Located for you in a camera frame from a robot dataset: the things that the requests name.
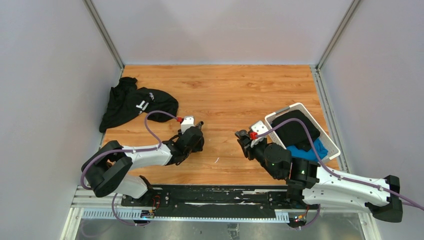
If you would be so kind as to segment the grey faucet with lever handle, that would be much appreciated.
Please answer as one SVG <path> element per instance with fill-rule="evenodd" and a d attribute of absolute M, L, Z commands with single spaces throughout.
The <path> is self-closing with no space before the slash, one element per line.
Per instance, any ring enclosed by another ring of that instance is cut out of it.
<path fill-rule="evenodd" d="M 197 129 L 201 130 L 201 129 L 202 129 L 202 127 L 203 127 L 203 125 L 204 125 L 204 122 L 203 122 L 203 121 L 199 121 L 199 122 L 195 125 L 195 127 L 196 127 Z"/>

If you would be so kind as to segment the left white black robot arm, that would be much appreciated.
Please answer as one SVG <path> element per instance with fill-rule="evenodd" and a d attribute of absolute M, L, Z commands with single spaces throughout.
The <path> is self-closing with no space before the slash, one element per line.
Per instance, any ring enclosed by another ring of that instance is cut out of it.
<path fill-rule="evenodd" d="M 148 206 L 154 199 L 150 183 L 129 172 L 149 166 L 178 166 L 191 153 L 201 152 L 204 142 L 200 126 L 191 126 L 157 145 L 131 147 L 112 140 L 82 165 L 82 182 L 88 183 L 83 187 L 98 198 L 123 194 L 143 207 Z"/>

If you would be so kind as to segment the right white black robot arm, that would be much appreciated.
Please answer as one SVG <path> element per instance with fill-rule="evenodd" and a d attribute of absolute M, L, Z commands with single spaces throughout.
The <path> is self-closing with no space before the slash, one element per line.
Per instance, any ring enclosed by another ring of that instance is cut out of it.
<path fill-rule="evenodd" d="M 380 221 L 400 223 L 403 204 L 398 177 L 368 178 L 343 173 L 318 162 L 293 157 L 276 143 L 263 139 L 252 145 L 252 139 L 235 133 L 245 158 L 256 160 L 276 180 L 287 184 L 286 203 L 294 209 L 321 205 L 370 212 Z"/>

